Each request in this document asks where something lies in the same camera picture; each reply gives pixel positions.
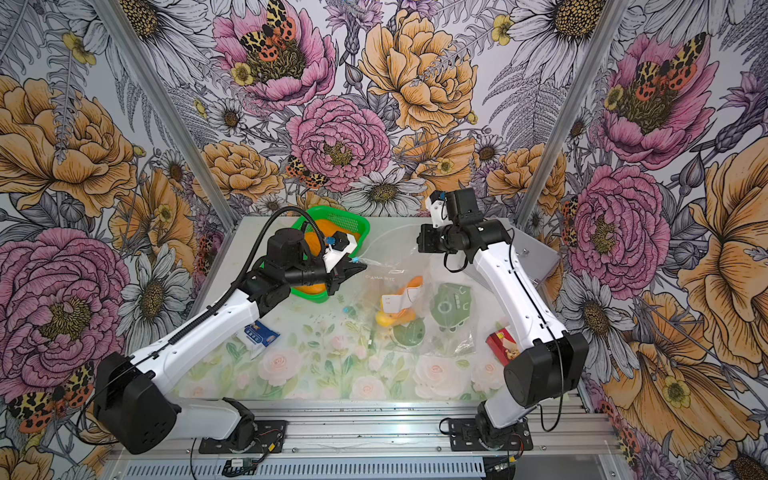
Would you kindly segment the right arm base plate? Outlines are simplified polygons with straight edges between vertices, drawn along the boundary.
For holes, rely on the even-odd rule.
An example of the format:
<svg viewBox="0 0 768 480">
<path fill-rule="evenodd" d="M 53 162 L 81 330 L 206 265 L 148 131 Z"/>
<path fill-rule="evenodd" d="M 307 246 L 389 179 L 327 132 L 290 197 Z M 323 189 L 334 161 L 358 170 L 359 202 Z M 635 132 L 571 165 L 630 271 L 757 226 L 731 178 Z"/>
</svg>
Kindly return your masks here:
<svg viewBox="0 0 768 480">
<path fill-rule="evenodd" d="M 450 448 L 454 452 L 525 453 L 533 449 L 526 418 L 497 429 L 481 419 L 446 417 L 440 421 L 438 430 L 449 438 Z"/>
</svg>

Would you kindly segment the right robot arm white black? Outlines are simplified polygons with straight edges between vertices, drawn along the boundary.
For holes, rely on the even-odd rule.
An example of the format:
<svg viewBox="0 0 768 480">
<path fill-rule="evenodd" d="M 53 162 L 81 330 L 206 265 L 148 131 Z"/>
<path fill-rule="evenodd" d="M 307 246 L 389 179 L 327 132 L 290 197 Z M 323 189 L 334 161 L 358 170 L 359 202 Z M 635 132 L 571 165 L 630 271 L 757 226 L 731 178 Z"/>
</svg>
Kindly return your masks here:
<svg viewBox="0 0 768 480">
<path fill-rule="evenodd" d="M 473 189 L 435 191 L 427 209 L 431 221 L 421 227 L 419 252 L 463 253 L 510 320 L 519 353 L 504 368 L 504 387 L 475 416 L 480 444 L 501 450 L 522 438 L 528 414 L 543 401 L 562 400 L 577 387 L 589 345 L 547 307 L 524 272 L 512 229 L 483 216 Z"/>
</svg>

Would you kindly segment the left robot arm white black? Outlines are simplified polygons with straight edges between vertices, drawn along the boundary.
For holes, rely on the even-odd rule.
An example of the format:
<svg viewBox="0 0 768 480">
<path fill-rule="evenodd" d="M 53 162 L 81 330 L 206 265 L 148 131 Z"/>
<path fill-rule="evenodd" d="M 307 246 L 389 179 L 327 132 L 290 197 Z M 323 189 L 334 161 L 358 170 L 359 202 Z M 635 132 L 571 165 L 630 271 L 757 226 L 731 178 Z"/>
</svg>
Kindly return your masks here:
<svg viewBox="0 0 768 480">
<path fill-rule="evenodd" d="M 92 397 L 98 422 L 129 453 L 139 455 L 168 439 L 212 439 L 234 452 L 259 438 L 253 412 L 232 398 L 187 401 L 173 389 L 200 360 L 288 299 L 293 288 L 323 284 L 329 295 L 365 270 L 351 233 L 322 232 L 296 208 L 316 236 L 313 253 L 300 229 L 261 230 L 229 289 L 211 306 L 159 340 L 125 356 L 113 353 L 96 373 Z"/>
</svg>

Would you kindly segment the clear zip-top bag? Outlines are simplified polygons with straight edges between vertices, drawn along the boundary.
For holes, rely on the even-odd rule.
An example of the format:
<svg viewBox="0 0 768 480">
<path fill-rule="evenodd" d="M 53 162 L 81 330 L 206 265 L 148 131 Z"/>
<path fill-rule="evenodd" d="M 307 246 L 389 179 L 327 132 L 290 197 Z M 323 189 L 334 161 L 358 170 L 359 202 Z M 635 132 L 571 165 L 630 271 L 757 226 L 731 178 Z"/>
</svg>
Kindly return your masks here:
<svg viewBox="0 0 768 480">
<path fill-rule="evenodd" d="M 417 219 L 373 222 L 358 259 L 344 314 L 379 350 L 457 358 L 475 351 L 476 290 L 455 280 L 441 254 L 420 253 Z"/>
</svg>

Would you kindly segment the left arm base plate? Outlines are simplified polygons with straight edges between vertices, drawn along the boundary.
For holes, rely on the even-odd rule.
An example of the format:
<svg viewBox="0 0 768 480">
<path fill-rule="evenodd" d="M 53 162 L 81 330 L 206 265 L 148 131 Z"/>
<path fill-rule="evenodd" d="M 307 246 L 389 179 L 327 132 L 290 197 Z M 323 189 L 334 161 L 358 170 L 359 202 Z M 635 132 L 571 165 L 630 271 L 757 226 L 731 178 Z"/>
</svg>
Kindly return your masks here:
<svg viewBox="0 0 768 480">
<path fill-rule="evenodd" d="M 225 440 L 203 438 L 197 451 L 203 455 L 281 453 L 287 426 L 284 420 L 246 422 Z"/>
</svg>

